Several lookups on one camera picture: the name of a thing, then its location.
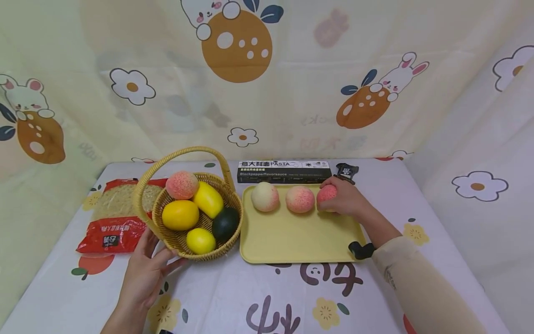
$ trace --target sleeve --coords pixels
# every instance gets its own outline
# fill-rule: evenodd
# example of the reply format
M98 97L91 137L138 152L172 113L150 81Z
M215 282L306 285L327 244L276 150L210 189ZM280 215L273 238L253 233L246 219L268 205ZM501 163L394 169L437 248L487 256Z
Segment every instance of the sleeve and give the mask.
M460 294L405 237L392 239L373 261L417 334L486 333Z

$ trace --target curtain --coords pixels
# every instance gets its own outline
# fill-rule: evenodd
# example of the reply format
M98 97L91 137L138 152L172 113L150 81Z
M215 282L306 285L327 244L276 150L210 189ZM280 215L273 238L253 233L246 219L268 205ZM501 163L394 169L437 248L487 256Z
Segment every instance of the curtain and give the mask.
M534 15L407 164L512 333L534 327Z
M526 3L5 1L0 322L106 164L410 156Z

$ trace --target yellow tray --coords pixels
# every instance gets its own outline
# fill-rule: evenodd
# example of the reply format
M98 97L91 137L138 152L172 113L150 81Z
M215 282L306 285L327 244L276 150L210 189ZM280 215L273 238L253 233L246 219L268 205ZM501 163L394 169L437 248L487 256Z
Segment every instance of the yellow tray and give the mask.
M319 191L318 184L303 185L314 194ZM255 186L245 189L241 257L248 263L355 262L349 244L367 243L360 224L348 216L318 212L317 208L304 214L289 211L286 193L293 186L275 185L280 206L269 213L260 212L252 205L250 194Z

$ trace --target black box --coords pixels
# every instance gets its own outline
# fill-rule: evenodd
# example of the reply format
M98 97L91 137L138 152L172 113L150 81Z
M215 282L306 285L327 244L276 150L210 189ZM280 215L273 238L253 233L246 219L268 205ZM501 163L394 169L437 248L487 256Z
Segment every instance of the black box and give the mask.
M322 183L332 176L328 161L240 161L238 183Z

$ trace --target dark green avocado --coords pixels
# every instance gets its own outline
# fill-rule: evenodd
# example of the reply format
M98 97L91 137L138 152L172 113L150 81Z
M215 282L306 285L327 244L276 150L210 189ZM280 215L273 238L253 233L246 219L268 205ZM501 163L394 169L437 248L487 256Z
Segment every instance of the dark green avocado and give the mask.
M211 230L218 243L225 243L233 236L238 225L238 211L233 207L226 207L213 219Z

